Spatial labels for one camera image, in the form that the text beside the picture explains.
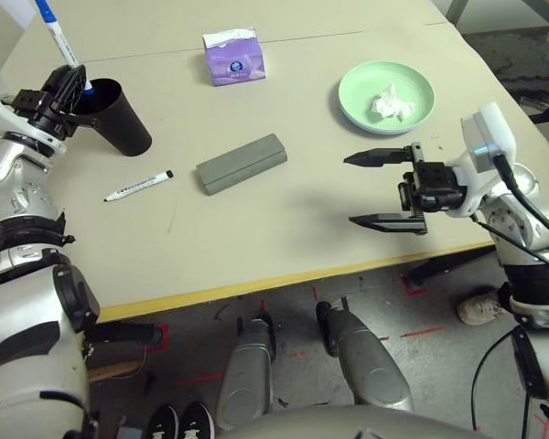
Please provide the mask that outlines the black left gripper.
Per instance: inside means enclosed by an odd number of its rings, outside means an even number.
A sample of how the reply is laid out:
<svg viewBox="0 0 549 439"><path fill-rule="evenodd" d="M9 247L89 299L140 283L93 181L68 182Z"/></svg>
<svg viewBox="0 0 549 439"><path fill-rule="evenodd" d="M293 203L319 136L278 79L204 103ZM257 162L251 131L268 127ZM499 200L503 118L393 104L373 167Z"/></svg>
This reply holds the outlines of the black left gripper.
<svg viewBox="0 0 549 439"><path fill-rule="evenodd" d="M49 74L40 91L21 90L13 100L15 114L54 137L72 137L78 124L71 116L84 94L84 67L60 66Z"/></svg>

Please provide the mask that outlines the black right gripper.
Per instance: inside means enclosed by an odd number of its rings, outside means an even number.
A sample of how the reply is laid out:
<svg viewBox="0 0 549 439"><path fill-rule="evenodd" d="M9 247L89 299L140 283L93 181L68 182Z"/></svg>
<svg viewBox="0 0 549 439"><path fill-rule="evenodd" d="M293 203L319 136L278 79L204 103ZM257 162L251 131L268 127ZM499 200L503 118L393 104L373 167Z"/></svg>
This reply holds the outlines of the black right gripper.
<svg viewBox="0 0 549 439"><path fill-rule="evenodd" d="M451 166L441 162L425 162L420 144L401 148L373 148L343 159L345 164L361 167L382 167L413 163L413 170L404 173L398 185L401 206L413 213L458 209L467 195L467 187L458 183ZM425 217L406 217L397 213L381 213L349 217L349 221L363 228L384 233L426 234Z"/></svg>

